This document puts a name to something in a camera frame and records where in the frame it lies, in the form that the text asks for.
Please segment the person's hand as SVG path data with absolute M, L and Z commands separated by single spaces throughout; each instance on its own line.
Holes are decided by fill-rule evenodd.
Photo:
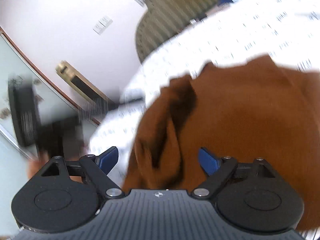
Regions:
M 44 153 L 39 156 L 37 160 L 31 160 L 28 163 L 27 177 L 30 180 L 48 161 L 50 160 L 49 155 Z M 68 161 L 77 161 L 79 156 L 67 158 Z M 70 176 L 71 180 L 82 183 L 80 176 Z

